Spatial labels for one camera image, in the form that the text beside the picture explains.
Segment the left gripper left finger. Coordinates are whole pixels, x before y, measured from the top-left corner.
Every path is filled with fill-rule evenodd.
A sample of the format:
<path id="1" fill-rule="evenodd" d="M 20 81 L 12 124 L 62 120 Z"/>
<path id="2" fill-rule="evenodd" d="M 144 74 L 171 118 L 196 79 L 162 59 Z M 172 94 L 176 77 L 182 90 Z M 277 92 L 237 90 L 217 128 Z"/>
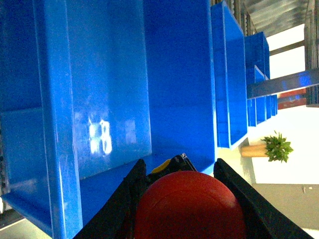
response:
<path id="1" fill-rule="evenodd" d="M 146 164 L 139 159 L 105 205 L 75 238 L 133 239 L 137 206 L 146 189 Z"/>

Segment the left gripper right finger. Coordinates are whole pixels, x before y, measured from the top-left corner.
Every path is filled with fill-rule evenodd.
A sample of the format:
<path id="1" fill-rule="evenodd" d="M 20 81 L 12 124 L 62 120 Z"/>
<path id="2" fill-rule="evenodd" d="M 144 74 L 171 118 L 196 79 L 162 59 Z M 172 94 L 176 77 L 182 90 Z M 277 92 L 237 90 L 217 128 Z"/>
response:
<path id="1" fill-rule="evenodd" d="M 223 159 L 214 164 L 214 177 L 236 197 L 243 210 L 248 239 L 311 239 L 245 181 Z"/>

